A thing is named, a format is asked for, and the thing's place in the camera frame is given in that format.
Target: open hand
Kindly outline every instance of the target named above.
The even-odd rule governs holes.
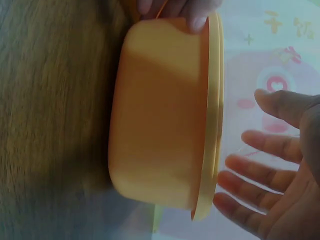
[[[216,193],[217,209],[243,229],[262,240],[320,239],[320,96],[289,91],[266,93],[255,98],[267,114],[300,129],[300,138],[247,131],[242,140],[257,150],[299,165],[297,172],[273,169],[231,155],[228,168],[279,193],[250,184],[230,171],[222,171],[218,184],[242,201],[262,209],[252,211],[225,193]]]
[[[189,28],[197,33],[204,27],[208,15],[223,0],[137,0],[137,8],[143,20],[154,19],[162,6],[161,18],[185,17]]]

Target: wooden surface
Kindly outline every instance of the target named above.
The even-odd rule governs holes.
[[[130,24],[117,0],[0,2],[1,240],[151,239],[150,206],[107,174]]]

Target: cartoon print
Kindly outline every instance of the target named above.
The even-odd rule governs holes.
[[[296,64],[301,64],[301,56],[296,52],[293,46],[275,49],[272,57],[278,58],[284,65],[290,60]]]
[[[254,99],[257,88],[270,92],[288,90],[313,94],[320,89],[320,74],[305,63],[292,46],[271,51],[243,52],[225,64],[224,135],[227,151],[251,157],[259,152],[244,145],[234,136],[248,129],[270,134],[298,136],[299,131],[273,116],[262,112]]]

